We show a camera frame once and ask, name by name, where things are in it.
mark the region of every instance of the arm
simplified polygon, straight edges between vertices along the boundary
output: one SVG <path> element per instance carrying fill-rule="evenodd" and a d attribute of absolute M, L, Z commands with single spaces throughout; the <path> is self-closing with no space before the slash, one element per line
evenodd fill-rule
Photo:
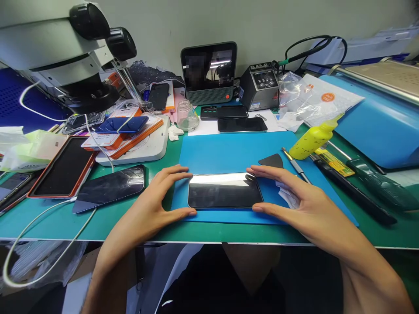
<path fill-rule="evenodd" d="M 414 313 L 397 273 L 320 188 L 285 169 L 252 166 L 247 171 L 284 182 L 298 196 L 298 209 L 257 203 L 253 211 L 285 221 L 311 243 L 340 260 L 345 314 Z"/>
<path fill-rule="evenodd" d="M 115 293 L 121 292 L 121 299 L 125 301 L 127 296 L 126 291 L 111 291 L 109 282 L 119 278 L 116 266 L 123 264 L 123 258 L 135 246 L 147 241 L 165 226 L 188 215 L 196 215 L 193 208 L 167 212 L 161 205 L 167 191 L 176 181 L 192 177 L 192 173 L 187 171 L 187 167 L 176 165 L 157 173 L 148 188 L 114 226 L 100 249 L 83 314 L 117 313 L 113 307 Z"/>

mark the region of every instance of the desk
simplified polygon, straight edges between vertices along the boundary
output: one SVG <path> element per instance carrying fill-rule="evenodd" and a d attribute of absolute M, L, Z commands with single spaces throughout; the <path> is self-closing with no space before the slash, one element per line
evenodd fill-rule
<path fill-rule="evenodd" d="M 301 126 L 296 133 L 297 137 L 301 137 L 306 130 L 307 127 Z M 147 167 L 146 180 L 148 182 L 162 168 L 178 163 L 183 137 L 179 138 L 179 141 L 168 142 L 166 155 L 162 159 L 144 163 Z M 357 151 L 340 136 L 335 135 L 333 142 L 351 157 L 358 155 Z M 333 154 L 336 153 L 333 148 L 330 148 L 330 151 Z M 115 171 L 131 166 L 132 164 L 116 166 Z M 96 178 L 109 173 L 111 173 L 110 167 L 105 168 L 97 164 L 90 177 Z M 358 187 L 361 186 L 357 178 L 352 177 L 350 180 Z M 336 186 L 333 186 L 333 188 L 359 222 L 360 230 L 374 246 L 419 249 L 419 213 L 406 216 L 395 214 L 398 224 L 386 228 L 371 219 L 340 189 Z M 409 189 L 413 189 L 416 195 L 419 195 L 419 182 L 409 187 Z M 163 201 L 163 207 L 167 210 L 170 209 L 172 195 L 173 188 L 169 190 Z M 99 209 L 80 235 L 79 240 L 103 241 L 134 201 L 135 198 L 131 198 Z M 15 239 L 36 215 L 58 202 L 41 199 L 24 200 L 0 217 L 0 239 Z M 45 217 L 39 219 L 28 230 L 23 239 L 72 239 L 90 215 L 89 212 L 81 215 L 72 214 L 72 206 L 72 204 L 66 204 L 52 209 L 51 213 L 47 213 Z M 162 230 L 152 241 L 311 245 L 295 229 L 288 225 L 239 225 L 203 222 L 179 222 L 173 224 Z"/>

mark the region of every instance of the green screwdriver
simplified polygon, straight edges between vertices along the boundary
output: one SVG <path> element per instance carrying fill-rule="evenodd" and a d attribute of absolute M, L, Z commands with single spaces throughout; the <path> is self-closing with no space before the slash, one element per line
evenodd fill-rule
<path fill-rule="evenodd" d="M 332 142 L 327 142 L 348 159 L 346 165 L 358 175 L 371 193 L 384 199 L 401 211 L 419 209 L 419 201 L 399 183 L 371 169 L 362 159 L 352 159 Z"/>

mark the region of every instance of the left hand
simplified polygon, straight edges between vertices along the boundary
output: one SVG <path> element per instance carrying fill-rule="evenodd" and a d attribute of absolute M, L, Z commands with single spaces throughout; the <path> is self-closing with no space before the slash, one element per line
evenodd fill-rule
<path fill-rule="evenodd" d="M 175 165 L 156 174 L 109 233 L 100 250 L 98 262 L 107 260 L 106 268 L 111 267 L 132 248 L 147 241 L 165 226 L 196 215 L 194 208 L 183 207 L 167 212 L 161 205 L 167 191 L 176 181 L 192 177 L 188 170 L 188 167 Z"/>

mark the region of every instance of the right hand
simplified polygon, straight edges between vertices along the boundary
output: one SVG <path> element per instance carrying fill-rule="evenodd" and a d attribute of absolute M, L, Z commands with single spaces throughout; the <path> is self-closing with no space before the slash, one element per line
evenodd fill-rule
<path fill-rule="evenodd" d="M 264 212 L 285 221 L 311 243 L 335 256 L 344 257 L 360 244 L 371 246 L 364 235 L 333 203 L 322 189 L 310 185 L 291 172 L 269 166 L 251 166 L 247 172 L 288 185 L 300 199 L 300 207 L 290 209 L 270 203 L 256 203 L 254 212 Z"/>

